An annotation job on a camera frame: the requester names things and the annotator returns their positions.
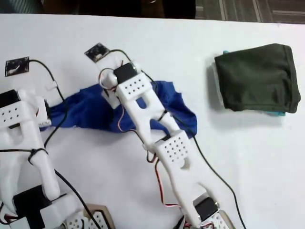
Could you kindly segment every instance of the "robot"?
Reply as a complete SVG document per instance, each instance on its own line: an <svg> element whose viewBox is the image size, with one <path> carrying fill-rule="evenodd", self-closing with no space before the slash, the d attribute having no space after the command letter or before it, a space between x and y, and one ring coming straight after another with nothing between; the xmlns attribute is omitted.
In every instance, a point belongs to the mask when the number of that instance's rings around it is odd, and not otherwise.
<svg viewBox="0 0 305 229"><path fill-rule="evenodd" d="M109 53L104 49L99 59ZM185 220L194 228L214 228L220 224L222 228L233 228L226 214L209 196L201 175L196 173L200 163L194 157L196 151L186 132L164 108L140 66L129 59L115 69L102 70L99 83L103 88L102 96L113 109L119 105L126 109L144 148L164 165L178 200L177 206L185 215L177 228L184 228ZM139 107L139 98L144 100L145 108ZM41 139L39 127L50 124L48 104L42 97L24 90L2 93L0 101L0 200L18 215L9 226L11 229L57 228L77 214L81 205L72 192L60 196L57 171ZM151 119L166 127L169 134L154 141ZM20 168L26 162L38 169L42 185L17 193Z"/></svg>

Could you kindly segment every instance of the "blue fabric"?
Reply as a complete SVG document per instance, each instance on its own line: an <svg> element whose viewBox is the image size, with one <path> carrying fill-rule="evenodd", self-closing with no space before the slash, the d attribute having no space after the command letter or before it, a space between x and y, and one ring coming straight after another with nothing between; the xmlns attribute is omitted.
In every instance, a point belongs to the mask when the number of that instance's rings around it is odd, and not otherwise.
<svg viewBox="0 0 305 229"><path fill-rule="evenodd" d="M174 116L182 120L195 134L197 133L196 115L184 104L181 93L177 93L172 82L156 81L157 95L164 107ZM78 126L81 128L100 129L111 132L120 132L117 123L122 115L122 106L112 109L102 97L102 88L96 84L80 90L78 93L68 97L66 102L69 107L68 116L62 127ZM144 101L138 100L139 106L144 106ZM63 103L51 108L52 126L57 126L64 117ZM187 130L177 122L181 129ZM127 112L121 120L121 129L129 130L135 128ZM151 128L166 129L157 121L151 121Z"/></svg>

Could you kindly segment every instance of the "black wire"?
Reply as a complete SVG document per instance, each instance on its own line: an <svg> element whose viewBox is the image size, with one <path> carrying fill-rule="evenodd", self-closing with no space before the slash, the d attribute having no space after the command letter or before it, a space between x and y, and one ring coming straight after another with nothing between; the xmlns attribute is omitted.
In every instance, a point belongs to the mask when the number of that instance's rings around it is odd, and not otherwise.
<svg viewBox="0 0 305 229"><path fill-rule="evenodd" d="M54 77L53 77L53 74L52 72L50 71L50 69L41 61L38 61L38 60L29 60L29 62L37 62L37 63L40 63L47 71L48 73L50 74L50 77L53 81L55 81ZM64 106L65 106L65 115L62 119L62 121L55 127L55 129L51 132L51 134L49 135L49 137L47 138L47 140L44 142L44 147L46 148L47 147L47 144L49 142L49 140L52 138L52 136L55 134L55 132L60 128L60 126L66 121L67 119L67 116L68 116L68 105L66 103L66 100L64 99L64 97L62 96L62 93L59 89L59 86L57 85L56 86L56 89L58 91L58 94L59 96L61 97L62 99L62 102L64 103ZM86 203L83 201L83 199L81 198L80 194L76 191L76 189L73 187L72 184L70 184L70 182L62 175L60 174L56 169L55 169L55 174L75 193L75 195L78 197L78 199L80 200L80 202L82 203L82 205L84 206L86 212L88 213L88 215L90 216L90 218L93 220L94 224L96 225L96 227L98 229L101 229L100 225L98 224L98 222L95 220L95 218L93 217L93 214L90 212L90 210L88 209Z"/></svg>
<svg viewBox="0 0 305 229"><path fill-rule="evenodd" d="M240 210L239 210L239 207L238 207L237 197L236 197L236 194L235 194L233 188L225 181L225 179L223 179L223 178L215 171L215 169L210 165L210 163L208 162L208 160L205 158L205 156L203 155L203 153L202 153L202 151L201 151L201 149L200 149L200 147L199 147L199 144L198 144L198 142L197 142L197 140L196 140L196 137L195 137L194 132L193 132L193 131L192 131L192 130L191 130L182 120L180 120L179 118L177 118L177 117L174 116L174 115L173 115L173 118L176 119L178 122L180 122L182 125L184 125L184 127L187 129L187 131L188 131L189 133L191 133L191 135L193 136L193 139L194 139L194 141L195 141L195 144L196 144L196 146L197 146L197 148L198 148L198 151L199 151L199 153L201 154L201 156L202 156L202 158L204 159L204 161L206 162L206 164L208 165L208 167L215 173L216 176L218 176L219 179L221 179L221 181L222 181L222 182L230 189L230 191L233 193L234 201L235 201L235 205L236 205L236 209L237 209L237 213L238 213L238 217L239 217L239 219L240 219L240 221L241 221L241 223L242 223L244 229L246 229L246 226L245 226L245 224L244 224L242 215L241 215Z"/></svg>
<svg viewBox="0 0 305 229"><path fill-rule="evenodd" d="M29 60L29 62L37 62L37 63L40 63L40 64L48 71L48 73L50 74L51 79L52 79L53 81L55 81L52 72L50 71L50 69L49 69L43 62L38 61L38 60ZM51 137L55 134L55 132L58 130L58 128L61 127L61 125L66 121L67 116L68 116L68 105L67 105L65 99L63 98L62 93L61 93L61 91L60 91L58 85L56 86L56 89L57 89L57 91L58 91L59 96L60 96L61 99L62 99L62 102L63 102L64 106L65 106L65 115L64 115L63 119L61 120L61 122L55 127L55 129L51 132L51 134L49 135L49 137L48 137L48 138L46 139L46 141L44 142L44 147L45 147L45 148L47 147L47 144L48 144L49 140L51 139Z"/></svg>
<svg viewBox="0 0 305 229"><path fill-rule="evenodd" d="M96 227L98 229L101 229L100 225L98 224L98 222L95 220L93 214L90 212L88 206L86 205L86 203L84 202L84 200L81 198L80 194L76 191L76 189L73 187L72 184L70 184L70 182L62 175L60 174L56 169L55 169L55 174L64 182L66 183L66 185L75 193L75 195L78 197L78 199L80 200L81 204L84 206L86 212L88 213L88 215L90 216L90 218L92 219L92 221L94 222L94 224L96 225Z"/></svg>

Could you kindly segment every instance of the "folded green fabric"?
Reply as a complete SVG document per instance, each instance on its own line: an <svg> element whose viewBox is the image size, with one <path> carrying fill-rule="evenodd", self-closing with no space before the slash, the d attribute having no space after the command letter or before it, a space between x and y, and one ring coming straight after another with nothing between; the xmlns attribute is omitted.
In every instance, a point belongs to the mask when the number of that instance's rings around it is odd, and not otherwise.
<svg viewBox="0 0 305 229"><path fill-rule="evenodd" d="M269 44L215 58L225 108L295 113L301 100L289 46Z"/></svg>

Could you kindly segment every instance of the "white surface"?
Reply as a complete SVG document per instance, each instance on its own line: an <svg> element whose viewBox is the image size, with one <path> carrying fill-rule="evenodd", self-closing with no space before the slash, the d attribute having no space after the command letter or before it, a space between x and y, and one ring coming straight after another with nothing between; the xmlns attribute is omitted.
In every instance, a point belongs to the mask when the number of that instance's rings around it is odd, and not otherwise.
<svg viewBox="0 0 305 229"><path fill-rule="evenodd" d="M64 96L98 82L99 71L83 53L98 42L121 48L155 80L174 81L198 118L198 140L208 160L236 191L248 229L297 228L305 199L303 101L284 118L218 109L213 57L273 42L292 47L301 95L305 89L305 26L222 21L128 19L91 16L0 15L0 87L35 86L59 102L37 63L30 74L4 79L5 61L30 56L52 70ZM46 138L51 130L43 133ZM172 228L179 210L160 202L153 165L133 133L60 129L48 145L55 167L88 203L106 205L117 228ZM38 175L20 178L20 190L38 184ZM239 222L228 188L202 162L200 171L234 225ZM174 201L163 176L165 199ZM62 189L68 187L61 183Z"/></svg>

